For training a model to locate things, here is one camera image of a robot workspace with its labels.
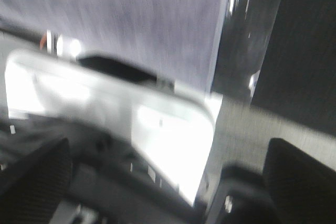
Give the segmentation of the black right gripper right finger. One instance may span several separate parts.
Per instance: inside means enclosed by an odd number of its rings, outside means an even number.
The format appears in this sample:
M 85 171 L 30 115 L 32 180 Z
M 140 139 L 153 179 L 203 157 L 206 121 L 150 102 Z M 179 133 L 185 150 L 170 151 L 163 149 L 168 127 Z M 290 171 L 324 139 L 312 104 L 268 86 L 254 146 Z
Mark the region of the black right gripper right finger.
M 269 141 L 263 179 L 282 223 L 335 223 L 335 171 L 294 145 Z

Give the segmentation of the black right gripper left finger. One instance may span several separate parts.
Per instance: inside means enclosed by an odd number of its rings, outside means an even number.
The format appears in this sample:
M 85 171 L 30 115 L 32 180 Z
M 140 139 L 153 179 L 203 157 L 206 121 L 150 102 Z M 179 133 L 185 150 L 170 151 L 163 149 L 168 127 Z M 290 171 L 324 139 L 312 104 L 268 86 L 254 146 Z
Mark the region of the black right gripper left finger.
M 1 172 L 1 223 L 49 223 L 72 177 L 69 141 L 53 140 Z

